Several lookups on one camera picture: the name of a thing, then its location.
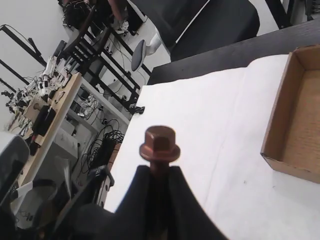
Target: cable bundle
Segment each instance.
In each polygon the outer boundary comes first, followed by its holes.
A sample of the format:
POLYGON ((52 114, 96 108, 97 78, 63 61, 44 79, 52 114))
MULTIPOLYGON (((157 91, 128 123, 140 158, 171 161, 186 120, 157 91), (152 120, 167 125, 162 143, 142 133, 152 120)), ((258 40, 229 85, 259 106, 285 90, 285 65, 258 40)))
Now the cable bundle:
POLYGON ((87 174, 92 169, 108 164, 115 146, 123 142, 125 135, 119 130, 119 127, 118 129, 113 129, 113 127, 109 125, 111 121, 116 121, 119 124, 116 119, 112 119, 98 133, 95 140, 89 146, 87 153, 81 157, 81 170, 79 175, 87 174))

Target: white wall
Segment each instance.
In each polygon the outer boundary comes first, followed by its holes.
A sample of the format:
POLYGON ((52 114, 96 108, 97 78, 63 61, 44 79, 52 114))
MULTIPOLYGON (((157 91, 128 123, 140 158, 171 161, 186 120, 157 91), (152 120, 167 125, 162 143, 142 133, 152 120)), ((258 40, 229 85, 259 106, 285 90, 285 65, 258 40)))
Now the white wall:
MULTIPOLYGON (((21 32, 26 38, 32 38, 47 61, 57 48, 60 40, 69 37, 62 26, 62 9, 57 0, 2 0, 0 7, 0 25, 8 24, 21 32)), ((43 67, 28 55, 5 33, 0 33, 0 59, 17 71, 21 76, 33 77, 43 67)), ((0 65, 0 78, 14 88, 25 84, 0 65)), ((0 84, 0 92, 7 88, 0 84)), ((0 96, 0 130, 11 119, 12 114, 5 107, 7 97, 0 96)))

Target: person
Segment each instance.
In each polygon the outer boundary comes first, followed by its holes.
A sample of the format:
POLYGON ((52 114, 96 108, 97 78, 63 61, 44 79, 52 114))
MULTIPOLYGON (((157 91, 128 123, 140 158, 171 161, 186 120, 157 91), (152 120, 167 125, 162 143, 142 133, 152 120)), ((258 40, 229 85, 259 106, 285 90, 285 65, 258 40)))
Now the person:
POLYGON ((120 9, 119 9, 119 5, 117 3, 117 1, 119 0, 108 0, 111 9, 112 9, 112 13, 114 15, 114 17, 118 20, 118 22, 120 23, 120 28, 122 31, 127 31, 129 28, 129 23, 127 20, 124 19, 124 17, 122 16, 120 9))

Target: hex bolt head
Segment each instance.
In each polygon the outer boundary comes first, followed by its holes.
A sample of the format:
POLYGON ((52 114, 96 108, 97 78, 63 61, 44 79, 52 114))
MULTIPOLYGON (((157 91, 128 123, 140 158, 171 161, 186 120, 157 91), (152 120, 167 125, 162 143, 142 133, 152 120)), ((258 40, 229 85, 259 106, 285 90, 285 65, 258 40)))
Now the hex bolt head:
POLYGON ((140 155, 151 163, 152 168, 160 165, 169 168, 169 163, 180 156, 175 131, 167 126, 149 127, 145 132, 145 142, 140 146, 140 155))

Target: bolt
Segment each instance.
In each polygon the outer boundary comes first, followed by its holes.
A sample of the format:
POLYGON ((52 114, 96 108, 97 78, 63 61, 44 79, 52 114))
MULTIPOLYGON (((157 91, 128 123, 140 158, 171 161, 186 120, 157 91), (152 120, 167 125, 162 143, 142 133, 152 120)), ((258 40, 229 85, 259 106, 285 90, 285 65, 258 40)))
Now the bolt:
POLYGON ((154 176, 168 171, 169 163, 180 156, 175 131, 167 126, 149 127, 145 132, 144 144, 140 146, 140 155, 150 162, 150 171, 154 176))
POLYGON ((169 163, 180 156, 176 145, 176 133, 167 126, 151 126, 145 132, 144 144, 140 146, 140 155, 150 162, 149 193, 147 215, 150 239, 164 239, 170 219, 170 196, 168 185, 169 163))

